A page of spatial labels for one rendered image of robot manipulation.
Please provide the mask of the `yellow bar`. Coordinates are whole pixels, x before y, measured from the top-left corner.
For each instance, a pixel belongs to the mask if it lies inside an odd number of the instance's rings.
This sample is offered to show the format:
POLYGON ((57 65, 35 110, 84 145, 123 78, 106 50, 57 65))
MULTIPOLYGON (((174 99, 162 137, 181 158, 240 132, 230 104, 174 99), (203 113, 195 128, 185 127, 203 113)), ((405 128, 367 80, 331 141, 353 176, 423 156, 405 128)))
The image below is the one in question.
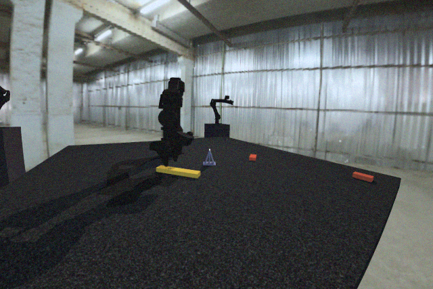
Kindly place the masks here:
POLYGON ((174 168, 174 167, 169 167, 169 166, 167 167, 164 165, 160 165, 160 166, 156 167, 156 172, 192 177, 195 179, 197 179, 200 176, 200 171, 189 170, 189 169, 180 169, 180 168, 174 168))

